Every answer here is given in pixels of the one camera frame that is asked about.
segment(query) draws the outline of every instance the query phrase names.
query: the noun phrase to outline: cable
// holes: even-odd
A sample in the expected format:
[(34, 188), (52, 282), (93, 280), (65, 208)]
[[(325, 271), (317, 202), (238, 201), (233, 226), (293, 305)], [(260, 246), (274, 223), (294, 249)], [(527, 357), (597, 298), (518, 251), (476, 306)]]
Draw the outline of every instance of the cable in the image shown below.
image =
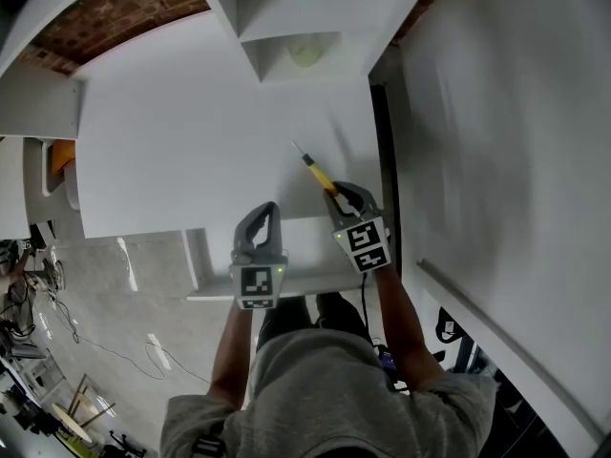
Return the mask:
[(33, 323), (34, 312), (33, 312), (33, 307), (32, 307), (32, 298), (30, 297), (30, 286), (27, 283), (26, 283), (26, 299), (28, 300), (28, 305), (30, 306), (30, 319), (32, 320), (32, 325), (29, 325), (24, 330), (21, 330), (19, 327), (17, 327), (16, 330), (13, 328), (9, 329), (11, 334), (13, 334), (14, 336), (20, 337), (20, 338), (27, 338), (28, 336), (31, 336), (34, 330), (36, 329), (36, 324)]
[[(128, 358), (127, 356), (123, 356), (119, 353), (117, 353), (116, 351), (113, 351), (112, 349), (108, 349), (107, 347), (102, 346), (101, 344), (98, 343), (94, 343), (93, 341), (85, 338), (84, 336), (81, 336), (80, 334), (78, 334), (76, 332), (76, 327), (74, 326), (72, 319), (70, 319), (70, 310), (68, 309), (67, 305), (64, 302), (59, 301), (55, 296), (51, 295), (52, 300), (60, 307), (60, 312), (62, 313), (62, 315), (66, 318), (66, 321), (68, 322), (68, 324), (70, 325), (70, 327), (68, 327), (66, 324), (64, 324), (64, 322), (59, 318), (59, 316), (57, 315), (57, 313), (55, 313), (55, 316), (59, 319), (59, 321), (61, 322), (61, 324), (68, 329), (69, 331), (71, 331), (73, 334), (73, 340), (76, 344), (80, 343), (80, 340), (86, 341), (89, 344), (92, 344), (93, 346), (99, 347), (100, 349), (103, 349), (104, 351), (107, 351), (108, 353), (112, 353), (114, 355), (117, 355), (119, 358), (122, 358), (123, 360), (127, 360), (128, 362), (130, 362), (133, 366), (136, 367), (136, 369), (138, 371), (140, 371), (141, 373), (143, 373), (144, 375), (146, 375), (149, 378), (152, 378), (153, 380), (158, 380), (158, 381), (162, 381), (165, 380), (165, 374), (163, 373), (163, 371), (161, 370), (161, 368), (159, 368), (159, 365), (157, 363), (155, 363), (155, 360), (153, 360), (153, 358), (151, 358), (150, 353), (148, 352), (147, 347), (148, 346), (152, 346), (156, 349), (160, 349), (161, 351), (163, 351), (165, 354), (167, 354), (170, 358), (172, 358), (172, 360), (174, 361), (174, 363), (176, 363), (178, 366), (180, 366), (180, 368), (182, 368), (186, 373), (188, 373), (189, 375), (197, 378), (198, 380), (201, 380), (202, 382), (204, 382), (205, 384), (209, 384), (210, 382), (208, 382), (207, 380), (203, 379), (202, 377), (200, 377), (199, 375), (196, 375), (195, 373), (189, 371), (188, 369), (186, 369), (175, 357), (174, 355), (172, 355), (172, 353), (170, 353), (167, 349), (159, 346), (158, 344), (154, 344), (154, 343), (150, 343), (150, 342), (146, 342), (143, 347), (144, 347), (144, 352), (146, 353), (147, 358), (151, 361), (151, 363), (153, 364), (153, 366), (157, 369), (157, 371), (159, 372), (160, 377), (156, 377), (155, 375), (151, 375), (150, 373), (148, 373), (147, 371), (143, 370), (142, 368), (140, 368), (136, 362), (134, 362), (134, 360), (132, 360), (131, 358)], [(66, 309), (66, 311), (64, 312), (63, 310), (61, 310), (61, 307), (64, 307)]]
[(9, 305), (6, 309), (4, 309), (2, 312), (0, 312), (0, 316), (2, 314), (4, 314), (7, 310), (12, 309), (13, 307), (20, 307), (21, 305), (23, 305), (23, 303), (14, 303), (13, 305)]
[(361, 304), (363, 305), (363, 316), (365, 317), (365, 329), (369, 334), (369, 317), (367, 315), (367, 308), (365, 307), (365, 280), (367, 279), (367, 272), (363, 274), (363, 281), (361, 282)]

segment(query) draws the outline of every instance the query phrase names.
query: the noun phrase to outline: brick wall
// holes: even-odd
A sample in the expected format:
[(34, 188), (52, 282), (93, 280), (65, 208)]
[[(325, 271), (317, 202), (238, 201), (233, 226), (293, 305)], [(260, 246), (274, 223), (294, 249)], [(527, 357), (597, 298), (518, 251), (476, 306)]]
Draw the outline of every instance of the brick wall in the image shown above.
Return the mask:
[(418, 0), (416, 2), (416, 5), (413, 6), (413, 9), (411, 9), (408, 17), (405, 19), (403, 24), (401, 24), (397, 34), (390, 41), (393, 46), (399, 45), (401, 40), (408, 34), (410, 29), (416, 24), (416, 22), (418, 22), (420, 17), (424, 15), (434, 1), (435, 0)]
[(32, 40), (19, 61), (70, 74), (133, 37), (206, 10), (205, 0), (79, 0)]

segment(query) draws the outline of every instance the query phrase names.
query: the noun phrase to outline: orange object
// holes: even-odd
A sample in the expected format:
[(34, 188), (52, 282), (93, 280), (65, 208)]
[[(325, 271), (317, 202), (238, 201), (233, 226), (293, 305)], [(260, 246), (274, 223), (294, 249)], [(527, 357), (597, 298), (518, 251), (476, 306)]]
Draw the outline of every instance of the orange object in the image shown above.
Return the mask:
[(53, 143), (51, 151), (51, 171), (59, 175), (64, 168), (74, 164), (76, 159), (76, 142), (67, 139), (58, 139)]

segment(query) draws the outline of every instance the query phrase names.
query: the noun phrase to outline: gray floor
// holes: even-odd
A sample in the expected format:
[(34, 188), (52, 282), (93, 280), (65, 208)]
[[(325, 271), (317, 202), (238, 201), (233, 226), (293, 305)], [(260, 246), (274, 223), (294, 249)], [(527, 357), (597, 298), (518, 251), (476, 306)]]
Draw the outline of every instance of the gray floor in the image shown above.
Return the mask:
[[(167, 400), (175, 395), (202, 393), (207, 384), (182, 370), (166, 356), (171, 369), (163, 368), (156, 350), (151, 358), (163, 368), (159, 375), (145, 353), (149, 335), (189, 371), (209, 380), (212, 363), (230, 302), (188, 302), (192, 288), (180, 234), (127, 236), (124, 239), (84, 239), (75, 217), (55, 225), (54, 255), (62, 261), (66, 290), (58, 295), (70, 310), (80, 336), (128, 357), (132, 363), (84, 340), (75, 343), (59, 308), (46, 295), (34, 304), (39, 324), (37, 340), (44, 342), (70, 386), (50, 402), (64, 405), (83, 373), (95, 381), (107, 402), (116, 402), (116, 416), (100, 419), (94, 433), (106, 429), (126, 433), (150, 450), (158, 447)], [(360, 307), (360, 294), (344, 294)], [(315, 301), (308, 298), (314, 316)], [(367, 290), (370, 334), (382, 336), (381, 316), (375, 292)], [(256, 311), (253, 346), (263, 320)], [(48, 333), (41, 327), (47, 326)]]

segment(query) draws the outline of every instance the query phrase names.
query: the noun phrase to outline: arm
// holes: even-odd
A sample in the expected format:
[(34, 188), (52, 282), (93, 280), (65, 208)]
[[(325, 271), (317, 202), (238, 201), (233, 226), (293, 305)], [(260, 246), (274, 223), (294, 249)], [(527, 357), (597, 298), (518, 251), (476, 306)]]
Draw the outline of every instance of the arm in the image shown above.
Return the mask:
[(0, 287), (6, 287), (8, 290), (11, 285), (21, 280), (21, 277), (23, 276), (23, 271), (26, 269), (26, 264), (28, 263), (28, 258), (30, 257), (31, 252), (31, 249), (26, 249), (23, 252), (23, 255), (21, 255), (21, 258), (19, 259), (17, 264), (15, 264), (13, 270), (7, 275), (0, 276)]
[(218, 397), (240, 410), (246, 393), (250, 367), (252, 311), (240, 310), (234, 302), (212, 367), (208, 395)]
[(420, 321), (395, 269), (384, 266), (375, 277), (390, 354), (408, 388), (417, 390), (443, 376), (444, 369), (425, 346)]

